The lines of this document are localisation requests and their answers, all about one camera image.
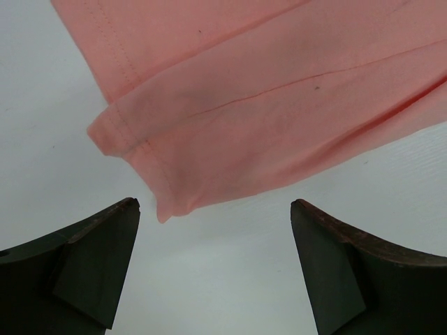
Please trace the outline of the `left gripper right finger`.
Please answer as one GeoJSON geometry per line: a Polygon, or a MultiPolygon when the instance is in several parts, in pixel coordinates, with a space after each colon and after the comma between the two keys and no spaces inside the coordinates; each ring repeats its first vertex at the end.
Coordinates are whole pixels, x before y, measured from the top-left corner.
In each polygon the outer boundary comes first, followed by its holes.
{"type": "Polygon", "coordinates": [[[445,334],[446,258],[399,246],[305,200],[291,227],[319,334],[445,334]]]}

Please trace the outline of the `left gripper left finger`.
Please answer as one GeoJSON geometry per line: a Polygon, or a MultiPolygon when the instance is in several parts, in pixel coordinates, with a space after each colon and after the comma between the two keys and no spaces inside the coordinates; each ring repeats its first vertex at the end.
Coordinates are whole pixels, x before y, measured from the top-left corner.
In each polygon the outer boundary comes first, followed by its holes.
{"type": "Polygon", "coordinates": [[[140,221],[125,198],[1,251],[2,334],[104,334],[115,321],[140,221]]]}

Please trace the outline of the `pink t shirt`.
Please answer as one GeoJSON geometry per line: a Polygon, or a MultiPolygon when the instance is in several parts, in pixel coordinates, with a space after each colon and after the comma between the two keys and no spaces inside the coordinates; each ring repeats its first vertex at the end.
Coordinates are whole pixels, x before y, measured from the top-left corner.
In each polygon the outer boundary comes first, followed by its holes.
{"type": "Polygon", "coordinates": [[[445,1],[54,1],[161,222],[446,120],[445,1]]]}

